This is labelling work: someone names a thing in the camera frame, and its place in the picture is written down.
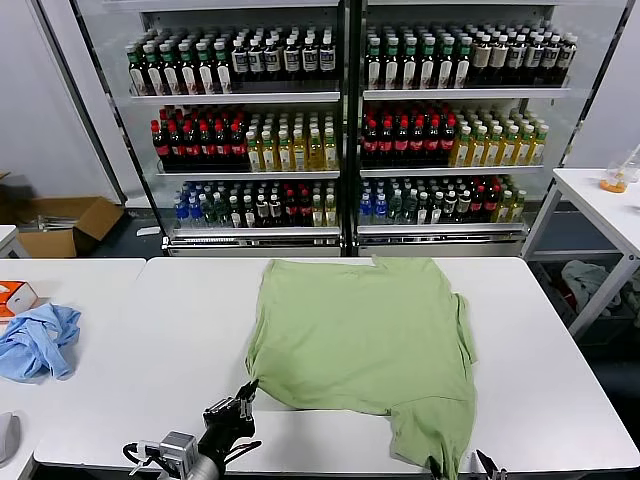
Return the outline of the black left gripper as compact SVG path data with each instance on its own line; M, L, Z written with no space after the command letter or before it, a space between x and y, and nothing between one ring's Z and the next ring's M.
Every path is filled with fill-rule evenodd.
M209 458L225 458L234 444L255 435L252 403L258 382L243 385L234 397L219 400L204 411L205 432L198 452Z

